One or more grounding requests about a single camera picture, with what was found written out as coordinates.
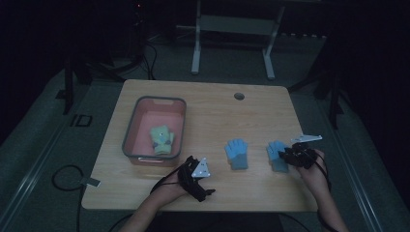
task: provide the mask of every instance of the table leg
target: table leg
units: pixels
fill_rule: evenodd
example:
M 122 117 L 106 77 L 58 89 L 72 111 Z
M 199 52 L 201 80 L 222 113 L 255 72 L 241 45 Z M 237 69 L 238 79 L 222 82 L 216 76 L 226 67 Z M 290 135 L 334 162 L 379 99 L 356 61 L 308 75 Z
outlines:
M 283 13 L 284 13 L 284 7 L 281 7 L 278 13 L 276 23 L 274 23 L 274 25 L 272 26 L 272 33 L 270 35 L 268 46 L 262 49 L 262 55 L 263 55 L 263 60 L 265 62 L 265 69 L 266 69 L 266 74 L 268 76 L 268 79 L 275 79 L 274 68 L 272 66 L 272 60 L 271 60 L 271 51 L 272 51 L 272 47 L 274 46 L 275 39 L 277 38 L 277 35 L 278 35 L 278 29 L 280 26 L 280 21 L 283 17 Z

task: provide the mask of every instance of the small object in bin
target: small object in bin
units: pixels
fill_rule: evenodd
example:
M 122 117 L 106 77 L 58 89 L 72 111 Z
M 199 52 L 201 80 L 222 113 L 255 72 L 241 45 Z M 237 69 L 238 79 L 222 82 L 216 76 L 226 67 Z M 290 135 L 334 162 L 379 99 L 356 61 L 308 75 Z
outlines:
M 166 125 L 151 128 L 151 138 L 155 155 L 169 155 L 171 153 L 174 133 Z

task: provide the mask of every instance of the human hand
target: human hand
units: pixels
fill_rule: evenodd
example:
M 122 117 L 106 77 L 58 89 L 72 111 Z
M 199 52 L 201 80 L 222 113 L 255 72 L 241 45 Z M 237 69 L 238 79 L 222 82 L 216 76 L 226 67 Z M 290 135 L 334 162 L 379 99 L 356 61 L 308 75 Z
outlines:
M 166 178 L 163 183 L 158 186 L 147 198 L 147 200 L 155 203 L 159 209 L 187 192 L 179 185 L 178 171 Z
M 314 149 L 314 151 L 322 158 L 325 158 L 325 154 L 319 150 Z M 321 158 L 317 158 L 316 162 L 323 168 L 323 170 L 327 173 L 326 166 L 324 165 L 324 161 Z M 321 197 L 323 194 L 329 194 L 329 187 L 328 182 L 326 180 L 325 175 L 319 169 L 317 165 L 313 165 L 309 169 L 305 169 L 303 167 L 296 167 L 296 170 L 299 171 L 301 174 L 302 179 L 304 180 L 307 188 L 313 194 L 315 198 Z

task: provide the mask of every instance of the dark background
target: dark background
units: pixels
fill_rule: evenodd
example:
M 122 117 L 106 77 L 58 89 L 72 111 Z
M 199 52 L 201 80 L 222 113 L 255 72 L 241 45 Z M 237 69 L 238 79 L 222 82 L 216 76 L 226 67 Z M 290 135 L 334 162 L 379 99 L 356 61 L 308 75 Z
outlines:
M 76 58 L 74 67 L 78 78 L 84 80 L 89 76 L 80 55 L 109 63 L 108 51 L 115 49 L 136 23 L 155 24 L 169 37 L 173 36 L 176 24 L 194 25 L 195 1 L 147 2 L 0 2 L 0 143 L 49 79 L 63 69 L 69 55 Z M 235 2 L 236 7 L 231 8 L 232 1 L 210 0 L 203 11 L 218 14 L 226 10 L 232 15 L 246 15 L 251 4 L 255 9 L 262 6 L 259 15 L 270 16 L 263 8 L 268 1 Z M 410 181 L 406 170 L 410 160 L 410 9 L 397 0 L 286 5 L 280 32 L 328 37 L 316 62 L 322 69 L 341 73 L 341 85 L 353 109 L 366 125 L 409 207 Z

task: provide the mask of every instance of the wooden table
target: wooden table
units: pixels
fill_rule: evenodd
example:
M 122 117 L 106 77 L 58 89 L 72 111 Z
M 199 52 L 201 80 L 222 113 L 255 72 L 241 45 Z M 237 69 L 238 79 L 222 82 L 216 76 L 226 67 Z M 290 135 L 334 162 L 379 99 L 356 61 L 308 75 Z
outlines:
M 238 101 L 234 94 L 245 98 Z M 198 202 L 183 196 L 165 211 L 303 212 L 316 211 L 316 203 L 299 173 L 277 173 L 269 164 L 266 146 L 302 133 L 284 87 L 128 80 L 118 99 L 91 177 L 101 181 L 87 187 L 82 199 L 86 209 L 132 210 L 148 196 L 152 186 L 173 167 L 132 165 L 122 143 L 136 101 L 142 96 L 177 97 L 187 102 L 180 162 L 188 156 L 206 158 L 211 177 L 199 184 L 215 189 Z M 247 170 L 231 170 L 223 147 L 242 138 L 248 144 Z

